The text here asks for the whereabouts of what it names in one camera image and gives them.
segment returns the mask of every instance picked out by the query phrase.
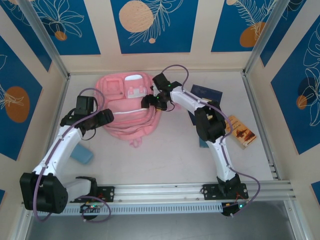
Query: printed illustration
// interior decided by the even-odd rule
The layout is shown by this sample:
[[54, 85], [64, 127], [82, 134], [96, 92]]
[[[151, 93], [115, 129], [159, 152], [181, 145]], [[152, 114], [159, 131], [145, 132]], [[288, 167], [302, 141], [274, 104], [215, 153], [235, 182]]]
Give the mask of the printed illustration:
[[0, 154], [17, 160], [41, 85], [0, 37]]
[[[30, 2], [61, 55], [100, 54], [83, 0], [31, 0]], [[29, 26], [18, 6], [15, 5], [11, 13], [21, 23]]]
[[288, 3], [288, 6], [283, 12], [282, 17], [277, 23], [275, 29], [272, 32], [272, 35], [270, 36], [260, 55], [261, 61], [264, 66], [266, 66], [269, 62], [270, 58], [276, 51], [278, 45], [286, 35], [288, 29], [296, 19], [296, 16], [302, 9], [305, 2], [306, 0], [290, 0], [290, 2]]
[[225, 0], [212, 52], [251, 51], [277, 0]]
[[271, 82], [299, 154], [320, 143], [320, 16]]
[[[256, 138], [257, 136], [246, 126], [244, 125], [237, 117], [230, 116], [229, 120], [232, 124], [233, 131], [232, 135], [239, 141], [241, 146], [243, 148], [246, 148], [249, 146]], [[230, 132], [230, 126], [227, 121], [225, 121], [226, 124], [226, 131]]]
[[20, 32], [26, 43], [30, 46], [36, 57], [39, 59], [45, 70], [48, 72], [52, 63], [50, 56], [44, 46], [32, 30], [28, 20], [22, 13], [16, 0], [0, 0], [0, 6], [8, 15], [12, 23]]
[[111, 5], [121, 53], [190, 52], [197, 0], [111, 0]]

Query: book cover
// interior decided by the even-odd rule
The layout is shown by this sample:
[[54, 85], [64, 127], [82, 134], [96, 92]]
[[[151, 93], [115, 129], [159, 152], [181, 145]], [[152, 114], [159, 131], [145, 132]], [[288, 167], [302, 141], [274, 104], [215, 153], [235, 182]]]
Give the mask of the book cover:
[[[233, 127], [232, 135], [239, 141], [243, 148], [246, 148], [257, 138], [257, 136], [235, 116], [230, 116], [229, 120]], [[226, 133], [230, 131], [230, 126], [227, 121], [225, 131]]]
[[208, 144], [205, 141], [203, 141], [200, 137], [199, 137], [199, 146], [200, 146], [200, 148], [208, 148], [209, 147]]

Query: white floor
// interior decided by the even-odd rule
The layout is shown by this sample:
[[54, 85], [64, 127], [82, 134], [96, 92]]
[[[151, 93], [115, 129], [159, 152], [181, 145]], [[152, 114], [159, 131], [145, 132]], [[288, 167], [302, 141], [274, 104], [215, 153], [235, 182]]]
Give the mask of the white floor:
[[[168, 72], [169, 81], [180, 83], [184, 72]], [[94, 87], [101, 75], [72, 75], [61, 117], [76, 106], [79, 92]], [[234, 168], [258, 180], [272, 180], [258, 128], [239, 72], [191, 72], [186, 89], [192, 84], [223, 92], [221, 109], [227, 116], [235, 115], [258, 138], [246, 149], [229, 137], [227, 147]], [[92, 96], [92, 91], [84, 95]], [[214, 160], [208, 148], [199, 147], [199, 137], [185, 109], [163, 112], [157, 129], [143, 138], [142, 146], [133, 148], [126, 141], [109, 135], [102, 127], [96, 136], [81, 144], [94, 153], [94, 159], [83, 165], [68, 161], [65, 172], [69, 176], [96, 177], [99, 185], [162, 184], [216, 182]]]

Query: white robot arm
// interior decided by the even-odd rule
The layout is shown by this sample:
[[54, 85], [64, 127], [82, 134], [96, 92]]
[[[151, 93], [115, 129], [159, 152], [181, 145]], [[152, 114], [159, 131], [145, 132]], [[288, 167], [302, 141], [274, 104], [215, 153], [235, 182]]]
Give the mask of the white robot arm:
[[[177, 103], [187, 109], [190, 113], [195, 114], [195, 111], [197, 109], [201, 109], [205, 107], [205, 105], [201, 102], [208, 102], [206, 100], [202, 100], [201, 98], [197, 97], [196, 95], [192, 94], [191, 92], [188, 92], [186, 90], [182, 91], [181, 86], [177, 86], [170, 92], [171, 100], [174, 103]], [[230, 170], [229, 167], [233, 167], [229, 153], [226, 147], [226, 140], [223, 139], [222, 144], [225, 149], [226, 156], [228, 158], [229, 166], [227, 166], [226, 160], [224, 158], [223, 152], [222, 152], [222, 147], [221, 147], [221, 139], [223, 136], [218, 137], [215, 142], [212, 141], [206, 141], [206, 144], [209, 146], [209, 149], [212, 153], [213, 160], [216, 165], [216, 172], [217, 172], [217, 177], [221, 179], [223, 182], [229, 181], [232, 178], [235, 177], [235, 173]]]
[[210, 188], [210, 194], [205, 194], [205, 199], [206, 196], [208, 200], [236, 199], [238, 195], [247, 199], [249, 196], [244, 191], [246, 185], [241, 183], [239, 175], [233, 170], [229, 157], [225, 140], [226, 123], [218, 102], [202, 100], [182, 89], [179, 82], [169, 82], [163, 73], [155, 76], [153, 83], [154, 95], [144, 97], [141, 106], [148, 108], [152, 105], [165, 111], [168, 102], [181, 105], [194, 114], [197, 134], [209, 146], [216, 165], [218, 184], [204, 186]]
[[20, 187], [24, 206], [33, 210], [34, 192], [37, 191], [36, 209], [48, 213], [61, 213], [67, 203], [80, 196], [97, 195], [95, 178], [79, 176], [71, 182], [65, 182], [62, 175], [66, 162], [86, 131], [95, 130], [114, 120], [109, 109], [92, 115], [94, 97], [78, 96], [76, 108], [71, 110], [60, 123], [58, 135], [51, 148], [32, 173], [24, 173], [20, 178]]

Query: metal frame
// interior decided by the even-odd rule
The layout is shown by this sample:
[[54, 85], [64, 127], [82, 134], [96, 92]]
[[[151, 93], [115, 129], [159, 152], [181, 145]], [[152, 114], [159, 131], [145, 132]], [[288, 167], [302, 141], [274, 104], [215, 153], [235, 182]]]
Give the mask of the metal frame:
[[69, 72], [61, 60], [60, 54], [56, 49], [56, 46], [52, 42], [48, 32], [46, 31], [44, 25], [42, 24], [40, 18], [38, 17], [35, 9], [32, 7], [29, 0], [16, 0], [25, 18], [28, 20], [32, 30], [35, 32], [36, 36], [42, 43], [43, 47], [49, 54], [50, 58], [56, 64], [59, 72], [67, 80], [69, 77]]
[[241, 73], [243, 84], [246, 90], [246, 93], [248, 95], [248, 99], [252, 108], [253, 116], [255, 118], [256, 125], [258, 127], [258, 131], [261, 137], [261, 141], [263, 144], [263, 148], [266, 154], [266, 157], [270, 163], [273, 164], [273, 167], [275, 169], [276, 176], [279, 180], [281, 180], [281, 176], [279, 175], [278, 169], [277, 169], [277, 163], [275, 162], [275, 156], [274, 152], [272, 151], [270, 141], [268, 140], [267, 132], [265, 130], [263, 121], [261, 119], [261, 114], [259, 112], [259, 108], [257, 105], [256, 97], [254, 95], [254, 92], [252, 90], [250, 81], [248, 80], [248, 77], [242, 72]]
[[[212, 73], [212, 72], [241, 72], [243, 71], [242, 68], [229, 68], [229, 69], [224, 69], [224, 68], [217, 68], [217, 69], [192, 69], [188, 68], [190, 72], [193, 73]], [[136, 70], [128, 70], [128, 71], [121, 71], [122, 73], [130, 73], [130, 72], [139, 72], [141, 69], [136, 69]], [[162, 69], [153, 69], [153, 70], [147, 70], [148, 72], [161, 72]], [[165, 70], [166, 73], [185, 73], [186, 71], [184, 69], [181, 69], [180, 67], [177, 68], [169, 68]], [[89, 72], [71, 72], [71, 76], [77, 76], [77, 75], [107, 75], [107, 74], [117, 74], [119, 71], [89, 71]]]
[[[272, 152], [267, 133], [264, 128], [263, 121], [260, 117], [259, 108], [257, 106], [255, 95], [251, 88], [250, 80], [248, 79], [248, 73], [252, 69], [254, 63], [259, 58], [263, 48], [269, 40], [273, 30], [275, 29], [279, 19], [282, 16], [283, 11], [287, 7], [290, 0], [278, 1], [274, 10], [272, 11], [263, 32], [258, 39], [252, 54], [245, 65], [242, 72], [243, 83], [248, 95], [248, 99], [258, 126], [258, 130], [261, 136], [261, 140], [264, 146], [265, 154], [275, 169], [275, 174], [278, 179], [281, 179], [275, 164], [275, 157]], [[53, 44], [46, 29], [42, 25], [35, 10], [28, 0], [17, 0], [21, 11], [29, 21], [32, 29], [40, 39], [41, 43], [49, 53], [52, 60], [57, 65], [59, 71], [65, 76], [66, 84], [61, 94], [60, 103], [55, 115], [54, 125], [48, 144], [50, 145], [55, 137], [60, 113], [63, 107], [65, 96], [69, 86], [69, 73], [64, 63], [62, 62], [60, 55]], [[223, 71], [238, 71], [238, 69], [223, 69]], [[261, 181], [261, 192], [256, 198], [256, 201], [284, 201], [287, 209], [288, 217], [291, 222], [292, 229], [296, 239], [308, 240], [311, 239], [311, 234], [306, 224], [306, 221], [301, 217], [299, 206], [295, 201], [296, 197], [288, 180], [271, 180]], [[190, 212], [220, 212], [220, 206], [223, 202], [230, 202], [232, 200], [219, 200], [219, 201], [206, 201], [203, 194], [200, 193], [202, 185], [204, 183], [185, 183], [185, 184], [137, 184], [137, 185], [115, 185], [114, 202], [110, 204], [112, 214], [163, 214], [163, 213], [190, 213]], [[246, 182], [249, 196], [253, 196], [257, 191], [257, 184], [255, 182]], [[79, 203], [70, 203], [67, 205], [65, 211], [60, 216], [79, 215], [75, 209], [79, 209]], [[142, 206], [147, 205], [148, 210], [144, 210]], [[25, 239], [28, 231], [28, 227], [31, 222], [32, 212], [25, 210], [22, 206], [20, 219], [11, 236], [12, 240]], [[108, 211], [101, 211], [101, 215], [108, 214]]]
[[[254, 181], [244, 182], [246, 184], [249, 196], [255, 195], [258, 190], [258, 185]], [[171, 206], [171, 207], [183, 207], [183, 206], [221, 206], [221, 203], [234, 202], [234, 199], [225, 200], [205, 200], [204, 195], [201, 193], [203, 184], [211, 183], [171, 183], [171, 184], [130, 184], [130, 185], [114, 185], [114, 198], [113, 202], [108, 203], [111, 208], [130, 208], [134, 206], [148, 206], [148, 208], [158, 208]], [[288, 180], [270, 180], [261, 181], [261, 190], [255, 201], [293, 201], [296, 199], [295, 193]], [[71, 209], [79, 209], [82, 203], [69, 203], [66, 210], [59, 214], [62, 216], [74, 216], [80, 215], [79, 211], [71, 211]], [[222, 208], [216, 209], [198, 209], [194, 212], [221, 212]], [[185, 213], [190, 213], [189, 209], [185, 209]], [[154, 214], [174, 213], [154, 211]], [[45, 216], [46, 212], [39, 212], [39, 214]], [[102, 211], [102, 215], [108, 214], [108, 211]], [[135, 214], [146, 214], [145, 209], [136, 209]]]
[[290, 0], [278, 0], [277, 3], [274, 6], [273, 11], [271, 12], [268, 20], [266, 21], [266, 25], [263, 28], [263, 31], [261, 35], [259, 36], [258, 40], [256, 41], [255, 46], [253, 47], [252, 53], [245, 64], [245, 67], [243, 69], [244, 75], [247, 76], [247, 74], [252, 69], [253, 65], [257, 61], [257, 59], [260, 57], [261, 52], [265, 48], [271, 34], [275, 30], [283, 12], [286, 10]]

